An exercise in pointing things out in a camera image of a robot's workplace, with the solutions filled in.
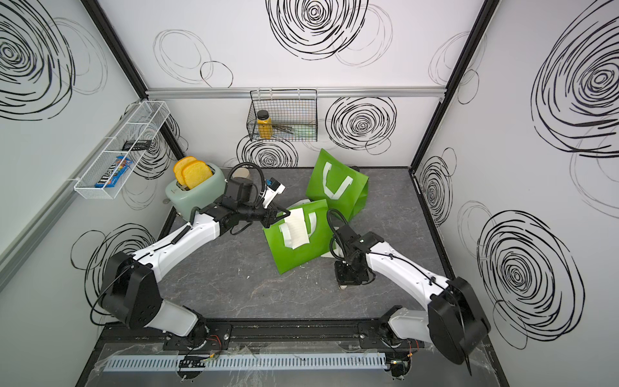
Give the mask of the white paper receipt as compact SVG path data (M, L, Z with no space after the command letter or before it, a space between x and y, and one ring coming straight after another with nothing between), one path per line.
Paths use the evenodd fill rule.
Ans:
M279 226L287 248L296 249L310 242L302 208L290 210L290 216Z

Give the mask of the green bag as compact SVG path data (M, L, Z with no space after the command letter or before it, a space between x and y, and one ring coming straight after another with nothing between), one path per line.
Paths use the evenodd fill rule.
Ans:
M338 161L322 149L306 188L312 201L326 200L329 209L339 211L347 221L365 208L369 177Z
M333 232L327 223L329 207L325 199L302 203L290 208L290 215L269 228L264 235L279 274L324 256L334 258L330 251Z

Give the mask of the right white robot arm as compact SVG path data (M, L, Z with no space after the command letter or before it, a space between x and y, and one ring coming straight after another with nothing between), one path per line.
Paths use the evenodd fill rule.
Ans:
M380 274L421 306L419 311L393 306L381 316L377 336L383 345L397 352L403 344L413 349L428 343L453 364L471 364L491 326L466 280L433 273L376 233L360 235L349 226L335 228L330 253L340 286L367 285Z

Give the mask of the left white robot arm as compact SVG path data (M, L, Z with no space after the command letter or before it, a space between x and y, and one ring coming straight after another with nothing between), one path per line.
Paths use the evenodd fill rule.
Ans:
M256 198L251 198L254 186L248 178L231 178L223 195L203 208L193 208L181 229L134 253L111 256L96 306L132 330L153 328L198 343L206 340L210 330L198 313L164 299L159 283L191 253L239 223L270 227L289 215L273 201L284 192L283 184L264 179Z

